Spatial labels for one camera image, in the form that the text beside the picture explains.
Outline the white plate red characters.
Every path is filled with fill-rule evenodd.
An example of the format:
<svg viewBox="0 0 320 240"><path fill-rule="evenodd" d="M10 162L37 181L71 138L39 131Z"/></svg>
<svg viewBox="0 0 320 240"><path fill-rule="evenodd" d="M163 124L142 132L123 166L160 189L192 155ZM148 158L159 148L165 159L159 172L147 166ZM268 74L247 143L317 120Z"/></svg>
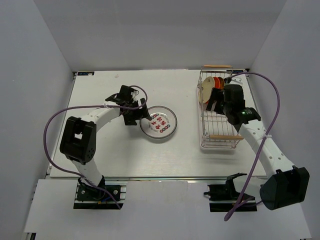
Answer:
<svg viewBox="0 0 320 240"><path fill-rule="evenodd" d="M143 118L139 121L142 132L154 140L163 140L173 135L178 127L176 114L165 106L148 108L151 120Z"/></svg>

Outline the cream beige plate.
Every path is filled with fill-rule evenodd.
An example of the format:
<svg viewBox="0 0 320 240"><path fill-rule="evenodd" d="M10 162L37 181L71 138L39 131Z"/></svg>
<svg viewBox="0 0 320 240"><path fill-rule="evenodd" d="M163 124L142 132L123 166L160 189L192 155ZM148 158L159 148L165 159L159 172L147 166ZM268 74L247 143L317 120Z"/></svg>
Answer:
<svg viewBox="0 0 320 240"><path fill-rule="evenodd" d="M200 101L205 104L209 101L212 93L212 88L215 86L215 80L212 76L208 76L201 83L201 92L199 93Z"/></svg>

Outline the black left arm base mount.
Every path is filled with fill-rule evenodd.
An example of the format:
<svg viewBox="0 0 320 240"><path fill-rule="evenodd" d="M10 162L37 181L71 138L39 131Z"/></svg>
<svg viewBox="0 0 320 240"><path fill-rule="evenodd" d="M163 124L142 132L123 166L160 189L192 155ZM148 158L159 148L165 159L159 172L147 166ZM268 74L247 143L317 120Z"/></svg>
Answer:
<svg viewBox="0 0 320 240"><path fill-rule="evenodd" d="M77 180L77 187L73 202L75 210L120 210L126 198L126 185L104 183L109 192L101 191Z"/></svg>

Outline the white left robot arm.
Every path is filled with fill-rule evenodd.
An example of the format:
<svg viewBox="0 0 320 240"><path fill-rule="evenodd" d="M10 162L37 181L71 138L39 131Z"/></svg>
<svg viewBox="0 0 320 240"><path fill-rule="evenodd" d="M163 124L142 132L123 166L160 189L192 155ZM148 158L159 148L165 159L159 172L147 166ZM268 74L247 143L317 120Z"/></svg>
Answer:
<svg viewBox="0 0 320 240"><path fill-rule="evenodd" d="M148 95L141 87L122 85L103 105L86 115L66 120L59 150L76 167L80 180L89 186L88 193L94 199L99 200L106 193L104 176L94 160L98 131L121 116L126 126L136 126L142 119L150 120L147 100Z"/></svg>

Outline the orange plastic plate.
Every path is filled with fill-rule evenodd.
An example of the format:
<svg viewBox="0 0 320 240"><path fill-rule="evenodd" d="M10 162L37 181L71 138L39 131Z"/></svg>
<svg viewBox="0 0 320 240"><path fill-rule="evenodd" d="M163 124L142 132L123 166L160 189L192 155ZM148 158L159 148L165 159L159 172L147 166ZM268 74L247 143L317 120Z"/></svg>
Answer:
<svg viewBox="0 0 320 240"><path fill-rule="evenodd" d="M213 79L214 79L214 88L223 90L225 85L224 79L222 77L216 77L216 76L214 76Z"/></svg>

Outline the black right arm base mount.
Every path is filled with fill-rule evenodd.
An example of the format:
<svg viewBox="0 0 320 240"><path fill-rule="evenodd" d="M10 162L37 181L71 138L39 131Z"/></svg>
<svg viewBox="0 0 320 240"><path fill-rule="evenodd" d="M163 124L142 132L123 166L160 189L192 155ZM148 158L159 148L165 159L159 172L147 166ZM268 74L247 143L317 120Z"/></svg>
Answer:
<svg viewBox="0 0 320 240"><path fill-rule="evenodd" d="M209 200L211 213L228 212L235 205L247 174L240 172L226 177L225 180L217 180L207 186L203 196ZM253 176L242 196L242 201L248 200L245 204L236 209L237 212L256 212L257 203L261 200L259 190L265 183L264 179Z"/></svg>

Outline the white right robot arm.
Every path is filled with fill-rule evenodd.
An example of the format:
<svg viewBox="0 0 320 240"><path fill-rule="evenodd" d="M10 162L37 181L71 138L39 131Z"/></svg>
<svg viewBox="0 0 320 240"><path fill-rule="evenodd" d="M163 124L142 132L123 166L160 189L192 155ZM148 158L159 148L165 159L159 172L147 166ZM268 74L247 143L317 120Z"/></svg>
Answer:
<svg viewBox="0 0 320 240"><path fill-rule="evenodd" d="M261 162L267 181L260 187L262 203L275 210L305 200L310 174L305 167L296 167L269 134L261 116L253 107L247 107L241 85L232 84L232 78L224 79L224 87L214 96L215 112L226 117L237 133L255 153L255 162Z"/></svg>

